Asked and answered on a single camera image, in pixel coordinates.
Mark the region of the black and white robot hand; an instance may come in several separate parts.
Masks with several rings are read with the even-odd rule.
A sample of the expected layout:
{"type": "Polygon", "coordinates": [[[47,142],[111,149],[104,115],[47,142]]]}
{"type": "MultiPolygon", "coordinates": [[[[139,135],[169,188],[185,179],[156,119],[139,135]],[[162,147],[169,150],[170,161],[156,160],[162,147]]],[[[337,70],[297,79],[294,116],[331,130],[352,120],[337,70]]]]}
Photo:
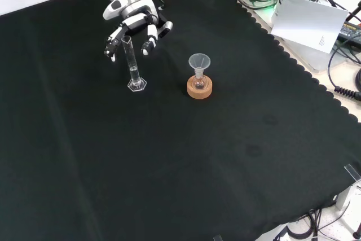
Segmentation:
{"type": "Polygon", "coordinates": [[[117,29],[108,37],[104,54],[115,61],[116,51],[124,36],[132,36],[141,30],[147,30],[147,40],[141,46],[141,53],[147,56],[157,46],[160,38],[167,35],[173,23],[157,11],[152,0],[113,0],[103,12],[103,17],[110,20],[122,17],[117,29]]]}

